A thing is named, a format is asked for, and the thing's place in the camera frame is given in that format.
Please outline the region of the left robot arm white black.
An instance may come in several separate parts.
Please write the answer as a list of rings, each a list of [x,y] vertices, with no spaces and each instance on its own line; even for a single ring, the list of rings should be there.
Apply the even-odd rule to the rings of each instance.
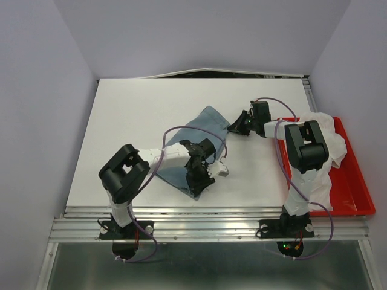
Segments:
[[[135,149],[131,144],[120,148],[99,172],[108,192],[115,233],[122,238],[134,233],[131,204],[149,174],[166,172],[165,181],[187,188],[196,197],[215,182],[207,162],[215,153],[215,146],[207,138],[200,143],[182,140],[164,149]]]

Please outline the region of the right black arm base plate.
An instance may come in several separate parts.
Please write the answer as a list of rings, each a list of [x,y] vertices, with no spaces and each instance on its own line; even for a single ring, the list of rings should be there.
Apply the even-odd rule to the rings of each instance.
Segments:
[[[295,239],[312,238],[314,231],[307,231],[308,224],[285,223],[279,219],[263,219],[259,221],[256,237],[260,239]]]

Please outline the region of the red plastic tray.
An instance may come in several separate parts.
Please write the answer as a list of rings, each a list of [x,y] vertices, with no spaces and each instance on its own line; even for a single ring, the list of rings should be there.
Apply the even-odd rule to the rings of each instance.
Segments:
[[[346,135],[341,120],[334,118],[336,133],[341,135],[346,143],[347,154],[340,168],[332,167],[329,176],[332,182],[330,201],[333,211],[328,211],[323,205],[312,202],[309,213],[313,216],[365,216],[376,212],[371,195],[360,171],[355,154]],[[279,140],[279,151],[282,159],[282,170],[291,175],[291,165],[288,163],[285,141]]]

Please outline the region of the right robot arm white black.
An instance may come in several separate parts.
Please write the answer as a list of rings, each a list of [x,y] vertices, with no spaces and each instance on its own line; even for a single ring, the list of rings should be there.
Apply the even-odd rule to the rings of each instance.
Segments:
[[[313,182],[324,163],[328,161],[329,151],[318,122],[313,120],[302,123],[295,114],[293,122],[273,121],[269,100],[262,98],[251,101],[250,109],[243,110],[227,130],[245,136],[255,132],[260,137],[274,139],[280,166],[283,166],[283,163],[278,141],[285,141],[291,175],[286,170],[283,170],[283,173],[290,188],[278,228],[282,234],[291,236],[300,229],[300,224],[307,223]]]

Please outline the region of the aluminium extrusion frame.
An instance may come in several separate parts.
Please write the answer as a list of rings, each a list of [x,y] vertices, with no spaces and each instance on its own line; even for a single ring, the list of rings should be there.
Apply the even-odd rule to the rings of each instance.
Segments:
[[[166,130],[213,106],[233,121],[251,100],[275,99],[273,118],[313,111],[308,79],[134,78],[98,84],[63,215],[54,220],[38,289],[382,289],[364,216],[312,217],[301,260],[260,239],[287,186],[272,140],[227,137],[230,175],[194,201],[154,179],[134,201],[154,240],[133,263],[112,253],[98,221],[111,211],[97,174],[125,143],[158,147]]]

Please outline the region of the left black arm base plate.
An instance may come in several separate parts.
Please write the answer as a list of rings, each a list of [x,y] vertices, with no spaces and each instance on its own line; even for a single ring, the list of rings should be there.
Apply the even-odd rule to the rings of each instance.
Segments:
[[[150,240],[151,238],[141,232],[133,223],[120,227],[113,220],[98,220],[100,226],[99,239],[101,240]]]

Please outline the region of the white skirt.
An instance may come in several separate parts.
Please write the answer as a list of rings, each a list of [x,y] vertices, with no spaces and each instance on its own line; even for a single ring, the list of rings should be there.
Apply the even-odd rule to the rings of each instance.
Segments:
[[[323,167],[317,173],[316,179],[313,181],[310,201],[323,205],[328,211],[333,211],[330,201],[332,182],[329,172],[332,167],[337,169],[341,167],[341,163],[347,154],[345,140],[336,133],[334,119],[328,114],[306,112],[299,119],[300,121],[317,121],[329,152],[327,162],[323,164]]]

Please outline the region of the light blue denim skirt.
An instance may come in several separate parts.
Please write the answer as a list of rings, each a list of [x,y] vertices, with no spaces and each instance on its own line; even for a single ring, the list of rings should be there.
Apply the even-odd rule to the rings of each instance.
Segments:
[[[185,128],[179,129],[167,142],[170,146],[182,140],[189,140],[199,143],[204,139],[209,139],[215,147],[215,153],[208,157],[207,162],[213,163],[223,156],[224,142],[227,135],[227,127],[230,123],[213,107],[205,107],[199,115],[188,122]],[[183,167],[170,167],[159,169],[157,176],[169,185],[179,189],[181,192],[197,200],[199,195],[195,195],[189,189],[186,180],[187,170]]]

